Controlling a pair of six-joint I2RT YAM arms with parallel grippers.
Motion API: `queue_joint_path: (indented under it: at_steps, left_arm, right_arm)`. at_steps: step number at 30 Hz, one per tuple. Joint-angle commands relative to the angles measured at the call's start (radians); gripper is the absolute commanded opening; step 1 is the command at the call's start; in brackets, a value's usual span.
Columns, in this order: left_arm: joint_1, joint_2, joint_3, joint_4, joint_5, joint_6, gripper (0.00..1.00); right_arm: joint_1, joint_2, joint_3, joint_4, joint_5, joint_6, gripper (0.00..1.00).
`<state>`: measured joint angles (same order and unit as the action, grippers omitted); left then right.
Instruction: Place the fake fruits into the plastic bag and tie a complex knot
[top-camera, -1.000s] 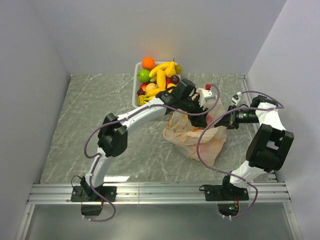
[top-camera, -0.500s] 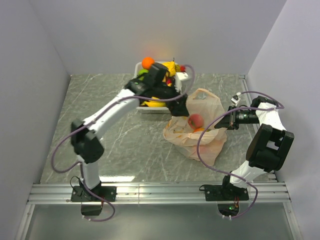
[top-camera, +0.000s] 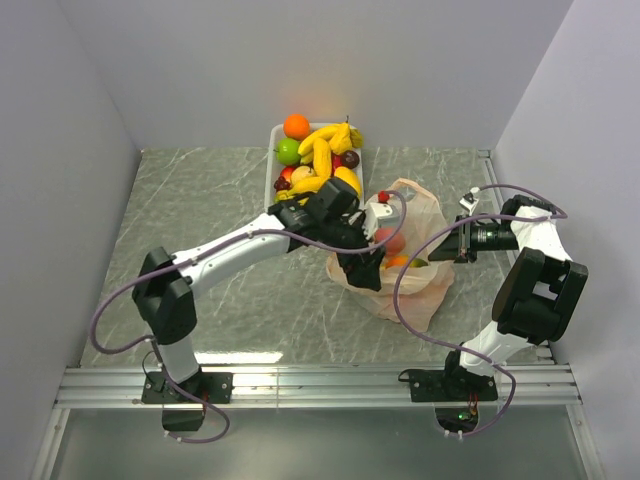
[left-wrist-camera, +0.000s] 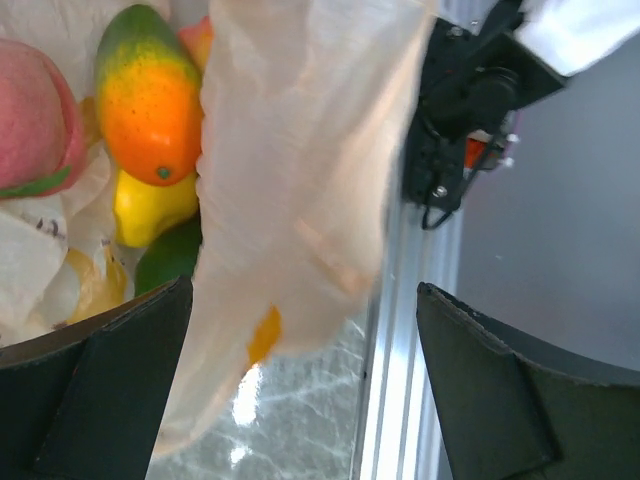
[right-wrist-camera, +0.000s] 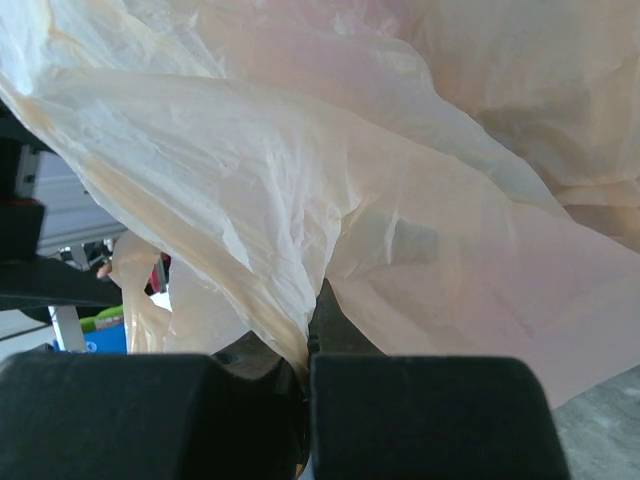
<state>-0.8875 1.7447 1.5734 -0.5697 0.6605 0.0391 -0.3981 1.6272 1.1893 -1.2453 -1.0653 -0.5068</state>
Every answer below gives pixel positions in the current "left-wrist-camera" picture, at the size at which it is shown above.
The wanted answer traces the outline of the fake green lime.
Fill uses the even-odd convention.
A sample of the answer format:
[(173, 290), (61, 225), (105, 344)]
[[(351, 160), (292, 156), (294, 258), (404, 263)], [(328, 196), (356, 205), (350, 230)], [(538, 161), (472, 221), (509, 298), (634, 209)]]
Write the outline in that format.
[(135, 270), (135, 296), (179, 277), (192, 277), (202, 243), (200, 216), (163, 232), (146, 249)]

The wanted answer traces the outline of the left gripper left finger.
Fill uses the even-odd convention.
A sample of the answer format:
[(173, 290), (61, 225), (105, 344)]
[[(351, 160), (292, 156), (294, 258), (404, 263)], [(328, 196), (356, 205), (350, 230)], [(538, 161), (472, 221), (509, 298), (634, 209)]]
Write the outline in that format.
[(2, 348), (2, 478), (144, 478), (192, 298), (191, 281), (179, 277)]

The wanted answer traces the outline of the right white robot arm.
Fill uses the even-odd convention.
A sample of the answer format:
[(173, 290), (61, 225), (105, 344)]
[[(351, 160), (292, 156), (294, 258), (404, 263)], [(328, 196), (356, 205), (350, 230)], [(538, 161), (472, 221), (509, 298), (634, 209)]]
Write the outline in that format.
[(405, 149), (402, 195), (435, 230), (481, 171), (507, 165), (519, 113), (639, 32), (636, 1), (441, 1)]

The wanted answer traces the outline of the translucent orange plastic bag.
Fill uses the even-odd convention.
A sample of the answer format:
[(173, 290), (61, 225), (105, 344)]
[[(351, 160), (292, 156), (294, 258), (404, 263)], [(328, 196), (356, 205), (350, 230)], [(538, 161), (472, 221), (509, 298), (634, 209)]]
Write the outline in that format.
[(271, 351), (298, 354), (366, 304), (438, 5), (213, 1), (209, 14), (204, 244), (155, 457), (212, 426), (270, 308), (281, 316)]

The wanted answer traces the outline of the fake red green mango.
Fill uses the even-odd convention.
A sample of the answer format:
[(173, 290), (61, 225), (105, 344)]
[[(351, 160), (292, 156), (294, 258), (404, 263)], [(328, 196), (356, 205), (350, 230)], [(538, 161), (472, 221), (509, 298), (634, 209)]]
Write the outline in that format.
[(100, 131), (121, 169), (155, 186), (173, 185), (195, 170), (202, 74), (158, 11), (134, 4), (110, 21), (94, 80)]

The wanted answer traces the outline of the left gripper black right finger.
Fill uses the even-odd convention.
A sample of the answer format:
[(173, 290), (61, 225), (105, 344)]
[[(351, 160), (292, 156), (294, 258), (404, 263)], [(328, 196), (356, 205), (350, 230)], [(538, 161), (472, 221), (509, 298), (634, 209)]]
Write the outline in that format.
[(456, 479), (636, 479), (639, 373), (417, 289), (417, 326)]

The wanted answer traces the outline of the fake pink peach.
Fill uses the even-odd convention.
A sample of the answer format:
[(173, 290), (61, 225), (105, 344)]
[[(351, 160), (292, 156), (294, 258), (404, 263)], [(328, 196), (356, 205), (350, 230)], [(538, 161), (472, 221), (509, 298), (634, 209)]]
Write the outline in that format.
[(70, 188), (87, 164), (83, 117), (64, 76), (40, 50), (1, 41), (1, 197)]

